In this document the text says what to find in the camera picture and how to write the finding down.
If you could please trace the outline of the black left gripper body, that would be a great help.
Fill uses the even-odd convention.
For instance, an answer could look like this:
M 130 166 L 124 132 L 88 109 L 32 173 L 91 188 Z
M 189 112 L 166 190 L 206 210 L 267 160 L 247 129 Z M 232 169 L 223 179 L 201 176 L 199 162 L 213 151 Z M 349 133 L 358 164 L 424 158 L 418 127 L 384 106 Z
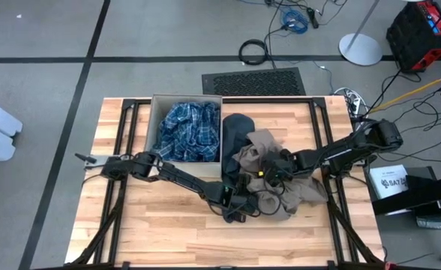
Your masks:
M 253 218 L 260 216 L 258 199 L 252 194 L 234 195 L 230 206 L 230 214 L 248 215 Z

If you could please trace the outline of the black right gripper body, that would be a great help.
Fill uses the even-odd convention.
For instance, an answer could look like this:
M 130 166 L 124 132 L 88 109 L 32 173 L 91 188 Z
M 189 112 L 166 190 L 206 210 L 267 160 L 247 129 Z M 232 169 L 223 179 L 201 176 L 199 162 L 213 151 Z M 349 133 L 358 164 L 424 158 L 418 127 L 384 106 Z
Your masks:
M 296 165 L 293 156 L 287 149 L 269 151 L 262 158 L 260 168 L 263 178 L 270 184 L 276 185 L 284 181 L 291 181 L 294 177 Z

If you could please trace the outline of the taupe garment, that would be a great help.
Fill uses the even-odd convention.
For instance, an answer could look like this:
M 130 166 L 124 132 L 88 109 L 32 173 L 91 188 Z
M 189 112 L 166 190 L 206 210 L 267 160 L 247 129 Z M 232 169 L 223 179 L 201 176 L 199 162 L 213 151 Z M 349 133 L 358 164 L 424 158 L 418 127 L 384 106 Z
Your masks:
M 255 215 L 286 221 L 294 215 L 301 203 L 325 203 L 327 193 L 314 178 L 294 178 L 280 184 L 269 184 L 259 176 L 261 159 L 269 152 L 278 154 L 281 145 L 270 131 L 251 131 L 243 137 L 244 145 L 234 151 L 229 163 L 238 167 L 238 174 L 247 178 L 249 204 Z

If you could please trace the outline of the blue plaid shirt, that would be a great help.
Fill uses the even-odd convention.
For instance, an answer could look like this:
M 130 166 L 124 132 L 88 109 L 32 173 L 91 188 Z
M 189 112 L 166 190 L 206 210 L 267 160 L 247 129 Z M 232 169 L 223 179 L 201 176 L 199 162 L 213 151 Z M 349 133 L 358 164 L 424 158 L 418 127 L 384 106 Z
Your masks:
M 158 125 L 152 151 L 164 161 L 216 162 L 220 106 L 211 101 L 176 102 Z

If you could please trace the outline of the dark navy garment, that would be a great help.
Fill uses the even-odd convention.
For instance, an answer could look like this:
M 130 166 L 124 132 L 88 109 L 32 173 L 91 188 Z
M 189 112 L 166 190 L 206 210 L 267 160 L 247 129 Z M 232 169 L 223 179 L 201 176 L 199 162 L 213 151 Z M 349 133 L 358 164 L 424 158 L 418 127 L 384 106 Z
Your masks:
M 239 162 L 233 156 L 251 144 L 247 135 L 255 131 L 254 121 L 243 114 L 234 113 L 223 120 L 221 178 L 224 184 L 235 186 L 240 171 Z

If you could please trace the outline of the beige fabric storage box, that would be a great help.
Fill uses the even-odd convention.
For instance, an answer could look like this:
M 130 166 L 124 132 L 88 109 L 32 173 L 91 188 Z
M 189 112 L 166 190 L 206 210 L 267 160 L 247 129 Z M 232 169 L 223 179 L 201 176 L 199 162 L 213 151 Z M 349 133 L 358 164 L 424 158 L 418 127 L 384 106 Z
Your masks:
M 217 95 L 180 95 L 180 94 L 154 94 L 151 99 L 151 109 L 149 115 L 148 129 L 145 139 L 144 151 L 150 151 L 157 142 L 159 137 L 159 124 L 165 119 L 167 113 L 171 110 L 172 106 L 178 102 L 213 102 L 217 104 L 217 107 L 222 113 L 223 98 Z M 218 121 L 220 125 L 219 137 L 219 155 L 215 162 L 174 162 L 172 164 L 191 175 L 197 176 L 201 179 L 204 178 L 216 178 L 221 177 L 221 155 L 222 155 L 222 139 L 223 128 L 222 120 Z

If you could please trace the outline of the black perforated floor mat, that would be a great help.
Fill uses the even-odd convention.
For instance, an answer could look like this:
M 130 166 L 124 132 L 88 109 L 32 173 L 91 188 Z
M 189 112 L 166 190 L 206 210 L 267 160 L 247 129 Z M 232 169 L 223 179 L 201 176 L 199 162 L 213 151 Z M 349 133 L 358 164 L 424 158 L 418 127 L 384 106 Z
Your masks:
M 297 67 L 202 75 L 202 93 L 221 96 L 305 96 Z

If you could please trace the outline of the white power strip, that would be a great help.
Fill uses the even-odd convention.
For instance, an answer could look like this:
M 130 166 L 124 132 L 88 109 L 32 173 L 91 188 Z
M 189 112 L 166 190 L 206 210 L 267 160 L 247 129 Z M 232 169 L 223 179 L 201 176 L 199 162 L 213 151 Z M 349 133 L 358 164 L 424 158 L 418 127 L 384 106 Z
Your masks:
M 338 88 L 334 90 L 333 95 L 344 97 L 349 117 L 354 122 L 362 116 L 361 109 L 364 109 L 364 111 L 368 109 L 363 97 L 351 88 Z

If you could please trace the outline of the white printed cardboard box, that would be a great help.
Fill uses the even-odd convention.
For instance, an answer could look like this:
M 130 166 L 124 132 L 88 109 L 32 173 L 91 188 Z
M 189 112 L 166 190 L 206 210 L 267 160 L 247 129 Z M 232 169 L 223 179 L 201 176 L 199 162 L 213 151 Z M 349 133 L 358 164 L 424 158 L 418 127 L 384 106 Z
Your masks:
M 407 171 L 403 165 L 371 168 L 369 176 L 378 199 L 408 190 Z

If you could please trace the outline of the grey round-base stand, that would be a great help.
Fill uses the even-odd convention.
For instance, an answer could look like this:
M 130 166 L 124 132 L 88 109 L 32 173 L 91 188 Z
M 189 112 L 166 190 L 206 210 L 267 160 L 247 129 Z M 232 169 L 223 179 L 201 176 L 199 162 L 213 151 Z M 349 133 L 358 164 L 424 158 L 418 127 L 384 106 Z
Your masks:
M 338 43 L 340 54 L 348 62 L 353 63 L 354 65 L 375 65 L 383 57 L 383 51 L 380 44 L 372 37 L 362 33 L 363 28 L 374 13 L 379 2 L 380 0 L 373 0 L 373 4 L 356 32 L 344 35 Z

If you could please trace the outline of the black equipment stand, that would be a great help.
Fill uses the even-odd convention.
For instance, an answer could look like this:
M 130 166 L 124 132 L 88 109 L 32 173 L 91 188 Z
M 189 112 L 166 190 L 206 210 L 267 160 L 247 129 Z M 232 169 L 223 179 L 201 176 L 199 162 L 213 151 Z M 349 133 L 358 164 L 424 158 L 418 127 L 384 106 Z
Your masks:
M 383 215 L 404 209 L 416 209 L 434 203 L 440 207 L 441 211 L 441 179 L 431 180 L 407 175 L 406 180 L 414 183 L 414 187 L 409 187 L 405 191 L 374 201 L 373 210 L 375 214 Z

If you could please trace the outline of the black power strip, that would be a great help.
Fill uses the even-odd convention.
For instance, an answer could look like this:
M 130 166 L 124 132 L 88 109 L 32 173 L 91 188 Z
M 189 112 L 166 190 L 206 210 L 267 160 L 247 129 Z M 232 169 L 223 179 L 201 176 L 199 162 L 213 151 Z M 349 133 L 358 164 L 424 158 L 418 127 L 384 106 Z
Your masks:
M 320 25 L 319 25 L 317 18 L 316 18 L 317 10 L 314 10 L 313 8 L 308 7 L 306 11 L 307 11 L 307 15 L 309 17 L 310 23 L 312 24 L 313 28 L 318 29 Z

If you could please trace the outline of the red and black tool case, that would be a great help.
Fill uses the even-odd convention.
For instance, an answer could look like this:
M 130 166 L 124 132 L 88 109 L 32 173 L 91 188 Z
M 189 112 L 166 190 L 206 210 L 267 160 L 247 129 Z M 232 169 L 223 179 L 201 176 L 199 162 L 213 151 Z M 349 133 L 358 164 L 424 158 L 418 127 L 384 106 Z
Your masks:
M 409 1 L 386 32 L 404 73 L 423 72 L 441 57 L 441 8 L 434 0 Z

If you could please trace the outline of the black table frame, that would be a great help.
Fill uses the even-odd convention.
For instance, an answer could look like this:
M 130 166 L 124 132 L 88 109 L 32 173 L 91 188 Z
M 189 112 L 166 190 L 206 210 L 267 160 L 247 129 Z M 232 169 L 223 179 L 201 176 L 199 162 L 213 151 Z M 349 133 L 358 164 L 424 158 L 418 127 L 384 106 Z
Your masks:
M 223 114 L 251 117 L 292 151 L 312 149 L 352 128 L 341 97 L 231 97 Z M 227 223 L 195 193 L 165 181 L 108 181 L 90 169 L 65 257 L 72 262 L 93 239 L 118 197 L 123 208 L 93 263 L 146 266 L 325 266 L 358 260 L 345 232 L 332 228 L 326 205 L 303 204 L 289 220 L 248 218 Z

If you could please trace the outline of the black knob on grey bracket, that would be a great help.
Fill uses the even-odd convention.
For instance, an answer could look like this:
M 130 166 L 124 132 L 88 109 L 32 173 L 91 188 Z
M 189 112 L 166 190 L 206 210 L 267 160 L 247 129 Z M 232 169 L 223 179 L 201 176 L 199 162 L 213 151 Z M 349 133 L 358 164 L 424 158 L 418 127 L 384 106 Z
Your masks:
M 108 155 L 84 155 L 80 153 L 75 153 L 74 156 L 84 163 L 85 170 L 103 167 L 109 158 Z

